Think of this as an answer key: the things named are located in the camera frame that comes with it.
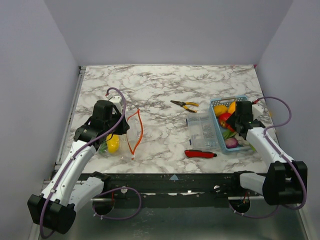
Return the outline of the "yellow lemon squash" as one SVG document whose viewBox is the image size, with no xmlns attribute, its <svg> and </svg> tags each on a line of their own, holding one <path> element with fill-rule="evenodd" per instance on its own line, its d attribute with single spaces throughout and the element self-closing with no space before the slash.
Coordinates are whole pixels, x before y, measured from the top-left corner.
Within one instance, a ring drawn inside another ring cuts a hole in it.
<svg viewBox="0 0 320 240">
<path fill-rule="evenodd" d="M 110 134 L 106 137 L 107 151 L 114 154 L 120 148 L 120 138 L 116 134 Z"/>
</svg>

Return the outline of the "green chili pepper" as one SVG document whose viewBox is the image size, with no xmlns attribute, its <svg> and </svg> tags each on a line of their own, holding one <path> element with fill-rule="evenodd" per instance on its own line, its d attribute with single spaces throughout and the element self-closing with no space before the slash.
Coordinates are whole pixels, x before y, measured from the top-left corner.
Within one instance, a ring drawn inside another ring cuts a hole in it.
<svg viewBox="0 0 320 240">
<path fill-rule="evenodd" d="M 99 149 L 98 149 L 98 152 L 100 154 L 104 154 L 108 151 L 108 146 L 107 144 L 104 142 L 103 144 L 100 145 Z"/>
</svg>

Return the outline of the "clear zip bag orange zipper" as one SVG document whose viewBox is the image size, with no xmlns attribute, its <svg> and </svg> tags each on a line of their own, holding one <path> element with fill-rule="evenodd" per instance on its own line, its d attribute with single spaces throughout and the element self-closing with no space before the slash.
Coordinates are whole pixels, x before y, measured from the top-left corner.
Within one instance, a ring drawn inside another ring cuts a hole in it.
<svg viewBox="0 0 320 240">
<path fill-rule="evenodd" d="M 100 154 L 98 150 L 100 155 L 104 157 L 122 157 L 129 160 L 135 159 L 135 153 L 144 136 L 141 110 L 139 108 L 136 111 L 129 110 L 125 114 L 125 120 L 129 124 L 130 129 L 127 131 L 127 134 L 118 135 L 120 140 L 120 147 L 118 151 L 115 153 L 109 153 L 107 151 L 104 154 Z"/>
</svg>

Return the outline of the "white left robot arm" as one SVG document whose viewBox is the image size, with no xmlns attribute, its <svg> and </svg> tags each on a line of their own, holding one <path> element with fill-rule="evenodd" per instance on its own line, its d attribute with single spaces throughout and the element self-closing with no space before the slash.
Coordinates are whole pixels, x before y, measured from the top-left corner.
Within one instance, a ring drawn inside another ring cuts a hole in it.
<svg viewBox="0 0 320 240">
<path fill-rule="evenodd" d="M 80 194 L 80 199 L 72 199 L 74 186 L 84 167 L 107 136 L 124 135 L 129 130 L 125 114 L 125 100 L 121 103 L 98 100 L 92 115 L 76 129 L 69 153 L 53 179 L 39 195 L 32 194 L 29 197 L 27 207 L 33 223 L 39 225 L 42 238 L 47 238 L 44 228 L 53 233 L 66 234 L 81 204 L 88 202 L 94 195 L 104 198 L 110 194 L 111 185 L 94 174 L 89 186 Z"/>
</svg>

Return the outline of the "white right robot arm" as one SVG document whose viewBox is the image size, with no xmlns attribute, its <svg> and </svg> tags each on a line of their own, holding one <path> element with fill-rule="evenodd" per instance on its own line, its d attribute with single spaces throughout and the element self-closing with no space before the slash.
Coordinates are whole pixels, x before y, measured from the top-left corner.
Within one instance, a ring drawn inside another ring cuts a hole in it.
<svg viewBox="0 0 320 240">
<path fill-rule="evenodd" d="M 235 111 L 226 121 L 269 165 L 266 175 L 250 171 L 235 173 L 230 191 L 241 196 L 247 190 L 264 197 L 270 206 L 302 208 L 307 200 L 308 168 L 303 161 L 293 160 L 268 134 L 268 128 L 254 118 L 251 101 L 237 101 Z"/>
</svg>

